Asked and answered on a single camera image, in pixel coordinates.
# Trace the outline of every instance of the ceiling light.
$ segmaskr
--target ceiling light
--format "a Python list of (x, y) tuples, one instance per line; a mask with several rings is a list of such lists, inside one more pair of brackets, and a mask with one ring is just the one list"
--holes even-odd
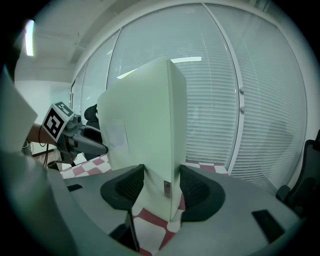
[(33, 49), (33, 33), (34, 33), (34, 24), (33, 20), (29, 20), (25, 25), (25, 50), (26, 55), (33, 56), (34, 49)]
[[(180, 62), (200, 62), (202, 59), (201, 56), (199, 57), (184, 57), (184, 58), (172, 58), (171, 61), (173, 63), (180, 63)], [(124, 73), (122, 75), (117, 76), (116, 78), (121, 79), (124, 78), (125, 76), (129, 75), (131, 72), (135, 71), (136, 68), (134, 70), (131, 70), (127, 73)]]

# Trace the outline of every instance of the white wall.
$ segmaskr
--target white wall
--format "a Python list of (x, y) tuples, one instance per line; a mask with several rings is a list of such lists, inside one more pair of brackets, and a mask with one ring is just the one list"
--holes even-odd
[[(46, 113), (52, 103), (63, 101), (67, 105), (70, 99), (71, 83), (56, 81), (24, 80), (15, 81), (15, 86), (22, 97), (29, 103), (37, 113), (36, 124), (42, 124)], [(39, 143), (33, 143), (33, 154), (43, 152), (46, 147)]]
[[(315, 139), (320, 129), (320, 66), (309, 43), (295, 23), (272, 1), (268, 0), (143, 0), (127, 8), (108, 22), (92, 39), (80, 56), (73, 78), (94, 51), (113, 33), (129, 22), (150, 12), (170, 6), (192, 3), (208, 3), (227, 5), (254, 13), (273, 24), (276, 24), (290, 44), (297, 59), (303, 78), (306, 102), (307, 124), (305, 140)], [(289, 182), (293, 187), (300, 174), (303, 156), (301, 154), (295, 172)]]

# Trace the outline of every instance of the red and white checkered cloth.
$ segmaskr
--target red and white checkered cloth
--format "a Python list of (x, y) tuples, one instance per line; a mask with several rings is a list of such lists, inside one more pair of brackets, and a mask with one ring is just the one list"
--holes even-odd
[[(222, 164), (188, 161), (185, 165), (229, 176)], [(61, 175), (64, 179), (69, 179), (111, 171), (107, 155), (102, 155), (75, 167), (68, 168), (62, 171)], [(135, 203), (132, 208), (132, 215), (135, 233), (140, 245), (140, 254), (151, 256), (161, 250), (161, 248), (179, 231), (181, 226), (181, 215), (184, 210), (185, 201), (182, 196), (173, 220), (167, 222)]]

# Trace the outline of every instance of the chair backrest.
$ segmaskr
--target chair backrest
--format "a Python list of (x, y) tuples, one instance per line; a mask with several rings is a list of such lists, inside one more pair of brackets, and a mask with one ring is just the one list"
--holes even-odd
[(315, 190), (320, 184), (320, 130), (316, 140), (304, 144), (303, 163), (299, 178), (286, 198), (286, 204), (305, 215), (313, 204)]

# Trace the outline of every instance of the white box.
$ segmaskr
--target white box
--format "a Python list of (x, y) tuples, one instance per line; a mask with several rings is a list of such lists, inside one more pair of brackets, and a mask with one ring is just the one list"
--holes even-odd
[(171, 60), (157, 58), (107, 89), (97, 111), (112, 170), (144, 164), (137, 203), (170, 221), (182, 193), (179, 166), (186, 161), (185, 77)]

